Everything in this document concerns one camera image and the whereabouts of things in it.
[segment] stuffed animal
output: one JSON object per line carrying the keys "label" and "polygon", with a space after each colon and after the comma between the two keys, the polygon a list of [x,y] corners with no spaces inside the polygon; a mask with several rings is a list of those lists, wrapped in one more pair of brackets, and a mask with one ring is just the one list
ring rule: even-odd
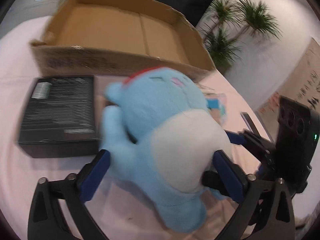
{"label": "stuffed animal", "polygon": [[161,67],[111,84],[105,96],[118,105],[107,106],[102,119],[102,148],[111,153],[107,174],[138,185],[167,227],[199,228],[206,219],[201,176],[215,151],[232,158],[202,92],[184,74]]}

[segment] open cardboard box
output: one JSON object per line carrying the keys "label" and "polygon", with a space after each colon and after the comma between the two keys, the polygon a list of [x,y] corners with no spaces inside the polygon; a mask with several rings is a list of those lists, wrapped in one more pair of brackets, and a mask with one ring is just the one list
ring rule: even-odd
{"label": "open cardboard box", "polygon": [[44,77],[163,65],[200,80],[215,70],[198,31],[154,0],[66,0],[31,47]]}

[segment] green leaves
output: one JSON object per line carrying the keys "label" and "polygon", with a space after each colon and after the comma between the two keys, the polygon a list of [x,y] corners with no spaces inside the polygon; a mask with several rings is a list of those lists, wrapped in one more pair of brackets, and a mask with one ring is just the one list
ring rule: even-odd
{"label": "green leaves", "polygon": [[254,3],[251,0],[236,0],[236,7],[240,12],[240,20],[244,25],[249,26],[252,37],[261,36],[269,38],[274,36],[279,39],[281,32],[276,17],[268,12],[268,6],[259,1]]}
{"label": "green leaves", "polygon": [[213,0],[206,11],[207,18],[215,18],[220,23],[237,22],[237,6],[235,0]]}
{"label": "green leaves", "polygon": [[[212,25],[205,24],[204,45],[214,61],[217,69],[224,74],[235,59],[241,59],[236,52],[240,47],[234,45],[244,33],[268,39],[280,38],[281,31],[275,16],[269,12],[268,6],[251,0],[213,0],[205,14],[212,20]],[[227,31],[237,29],[237,34],[230,38]]]}
{"label": "green leaves", "polygon": [[226,39],[226,33],[222,28],[216,34],[209,33],[205,47],[209,52],[214,64],[221,74],[224,74],[230,67],[232,61],[241,59],[236,52],[241,51]]}

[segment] box flap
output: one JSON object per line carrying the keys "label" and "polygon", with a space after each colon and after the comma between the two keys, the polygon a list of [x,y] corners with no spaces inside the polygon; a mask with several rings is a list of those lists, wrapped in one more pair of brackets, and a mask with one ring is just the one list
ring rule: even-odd
{"label": "box flap", "polygon": [[180,38],[172,25],[141,15],[148,54],[174,62],[189,64]]}
{"label": "box flap", "polygon": [[76,5],[55,45],[146,55],[139,14],[110,6]]}
{"label": "box flap", "polygon": [[68,19],[70,13],[72,12],[74,6],[78,3],[78,0],[67,0],[58,9],[56,14],[51,18],[49,24],[47,25],[44,34],[42,36],[42,41],[48,45],[55,44],[57,37],[65,25],[65,21]]}
{"label": "box flap", "polygon": [[78,2],[82,4],[107,5],[121,10],[141,13],[171,25],[175,24],[180,16],[183,16],[183,14],[169,5],[155,0],[78,0]]}
{"label": "box flap", "polygon": [[183,20],[176,23],[175,30],[179,34],[189,64],[209,71],[214,70],[214,63],[208,51],[204,48],[198,31]]}

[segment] metal screw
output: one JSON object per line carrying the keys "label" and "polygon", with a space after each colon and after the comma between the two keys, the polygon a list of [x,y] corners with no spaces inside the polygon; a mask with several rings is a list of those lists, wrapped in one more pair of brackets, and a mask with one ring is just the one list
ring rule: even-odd
{"label": "metal screw", "polygon": [[278,181],[280,184],[284,184],[284,179],[283,179],[283,178],[279,178],[279,179],[277,179],[277,181]]}
{"label": "metal screw", "polygon": [[77,175],[74,174],[74,173],[70,173],[68,176],[67,176],[67,180],[74,180],[76,179]]}
{"label": "metal screw", "polygon": [[256,175],[254,175],[254,174],[248,174],[248,175],[247,175],[247,178],[248,178],[248,180],[250,180],[250,181],[255,181],[255,180],[257,179]]}
{"label": "metal screw", "polygon": [[38,183],[39,184],[44,184],[46,181],[47,181],[47,178],[42,177],[42,178],[39,179]]}

